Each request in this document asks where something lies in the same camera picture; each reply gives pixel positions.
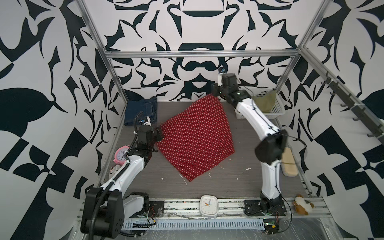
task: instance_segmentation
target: stuffed animal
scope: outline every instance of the stuffed animal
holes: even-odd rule
[[[298,194],[293,204],[296,207],[296,212],[301,215],[308,215],[312,212],[312,208],[314,207],[313,203],[305,200],[301,194]]]

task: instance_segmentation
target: blue denim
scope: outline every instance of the blue denim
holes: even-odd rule
[[[157,98],[151,97],[150,99],[141,99],[139,101],[129,100],[125,110],[125,126],[133,126],[133,120],[138,112],[143,111],[139,117],[140,120],[146,120],[147,116],[151,119],[151,123],[157,121]]]

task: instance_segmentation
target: pink alarm clock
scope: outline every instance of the pink alarm clock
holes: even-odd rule
[[[128,146],[122,146],[119,148],[116,153],[115,153],[115,159],[113,160],[116,164],[119,164],[120,166],[123,166],[124,163],[126,162],[124,158],[124,154],[128,151],[129,145]]]

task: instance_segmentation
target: black and white wallpaper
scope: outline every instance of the black and white wallpaper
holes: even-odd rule
[[[335,0],[316,30],[311,50],[364,104],[383,119],[384,2]],[[281,98],[279,117],[314,193],[324,197],[344,237],[384,237],[384,146],[332,96],[301,58]]]
[[[124,102],[73,0],[0,3],[2,239],[68,239]]]
[[[86,0],[108,51],[295,49],[321,0]],[[275,87],[289,57],[114,59],[129,99],[194,101],[220,66]]]

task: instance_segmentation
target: basket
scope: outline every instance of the basket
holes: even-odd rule
[[[270,88],[253,88],[250,90],[252,90],[254,96],[262,97],[262,96],[266,95],[268,92],[272,91],[273,89],[270,89]],[[235,113],[236,113],[237,119],[246,119],[236,109],[235,109]],[[264,115],[268,119],[275,119],[278,116],[283,115],[283,114],[285,114],[285,108],[284,108],[283,103],[280,100],[280,97],[277,95],[276,100],[275,100],[275,105],[273,106],[271,112],[270,113],[264,113]]]

